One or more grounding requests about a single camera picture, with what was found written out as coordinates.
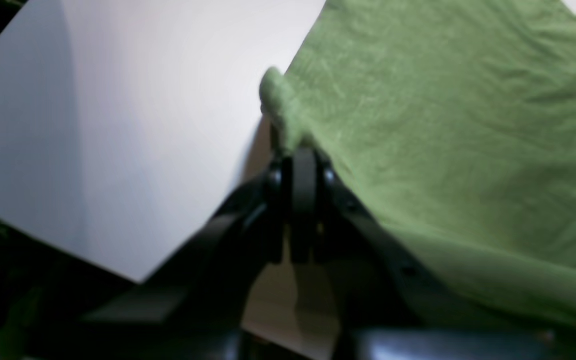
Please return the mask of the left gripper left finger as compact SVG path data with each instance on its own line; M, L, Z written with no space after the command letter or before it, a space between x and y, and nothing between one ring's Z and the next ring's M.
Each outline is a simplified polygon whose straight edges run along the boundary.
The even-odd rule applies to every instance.
M85 317L85 360L249 360L242 330L267 264L301 262L301 159L279 157L128 294Z

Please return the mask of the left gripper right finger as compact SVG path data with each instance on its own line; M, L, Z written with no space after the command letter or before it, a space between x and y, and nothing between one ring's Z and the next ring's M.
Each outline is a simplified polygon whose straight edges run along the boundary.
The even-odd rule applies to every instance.
M293 155L293 254L311 251L340 319L334 360L532 360L534 336L455 296L312 149Z

